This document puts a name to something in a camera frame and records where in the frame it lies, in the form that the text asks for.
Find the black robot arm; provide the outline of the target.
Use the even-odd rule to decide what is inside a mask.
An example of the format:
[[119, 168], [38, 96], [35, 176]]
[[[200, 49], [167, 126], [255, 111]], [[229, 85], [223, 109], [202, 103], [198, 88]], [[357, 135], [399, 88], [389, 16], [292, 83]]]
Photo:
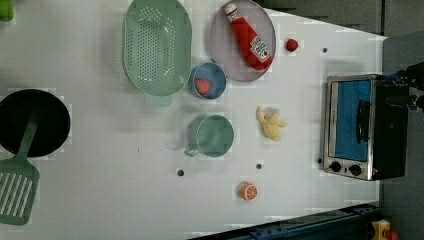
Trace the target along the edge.
[[[418, 63], [407, 67], [405, 70], [397, 71], [386, 78], [386, 82], [395, 87], [415, 88], [424, 91], [424, 63]], [[408, 95], [387, 97], [387, 105], [413, 110], [424, 109], [423, 95]]]

